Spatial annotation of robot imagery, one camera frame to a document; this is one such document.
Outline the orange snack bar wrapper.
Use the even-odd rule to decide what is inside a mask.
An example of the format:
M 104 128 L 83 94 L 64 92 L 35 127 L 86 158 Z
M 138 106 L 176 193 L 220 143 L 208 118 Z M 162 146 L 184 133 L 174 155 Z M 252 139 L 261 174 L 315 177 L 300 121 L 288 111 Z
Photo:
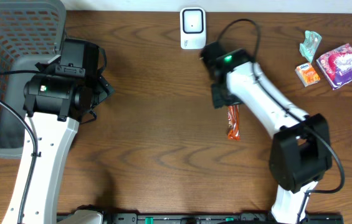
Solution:
M 240 141 L 239 106 L 238 105 L 228 106 L 227 117 L 228 117 L 228 130 L 227 130 L 228 139 Z

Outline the orange juice carton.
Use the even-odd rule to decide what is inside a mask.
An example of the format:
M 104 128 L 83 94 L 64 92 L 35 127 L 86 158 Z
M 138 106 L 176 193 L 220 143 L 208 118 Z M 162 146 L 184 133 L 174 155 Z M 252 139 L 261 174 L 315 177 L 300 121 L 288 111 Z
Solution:
M 320 77 L 310 62 L 299 65 L 295 69 L 295 73 L 302 81 L 304 87 L 316 84 L 320 81 Z

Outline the green tissue packet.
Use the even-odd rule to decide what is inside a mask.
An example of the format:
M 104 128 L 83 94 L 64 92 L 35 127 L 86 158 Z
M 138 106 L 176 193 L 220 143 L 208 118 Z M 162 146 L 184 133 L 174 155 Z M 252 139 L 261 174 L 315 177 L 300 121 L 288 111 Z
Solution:
M 305 40 L 300 43 L 299 52 L 308 62 L 312 63 L 321 40 L 322 36 L 319 33 L 310 30 L 305 31 Z

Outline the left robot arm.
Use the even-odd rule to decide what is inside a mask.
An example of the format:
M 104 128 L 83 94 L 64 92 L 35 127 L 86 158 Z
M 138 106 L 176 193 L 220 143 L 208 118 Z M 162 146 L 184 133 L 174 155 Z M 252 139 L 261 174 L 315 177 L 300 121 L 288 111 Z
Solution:
M 105 50 L 65 39 L 55 56 L 26 60 L 22 94 L 25 136 L 14 191 L 3 223 L 56 223 L 67 156 L 86 114 L 113 93 L 103 78 Z

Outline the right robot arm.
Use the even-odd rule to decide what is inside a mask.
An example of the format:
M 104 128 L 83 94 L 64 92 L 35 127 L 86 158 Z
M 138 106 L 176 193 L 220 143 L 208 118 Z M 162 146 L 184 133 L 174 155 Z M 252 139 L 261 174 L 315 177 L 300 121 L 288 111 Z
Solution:
M 215 108 L 245 104 L 272 139 L 269 169 L 278 190 L 271 208 L 279 223 L 301 223 L 308 193 L 332 167 L 326 119 L 310 116 L 288 100 L 244 49 L 226 52 L 207 44 L 201 59 L 209 72 Z

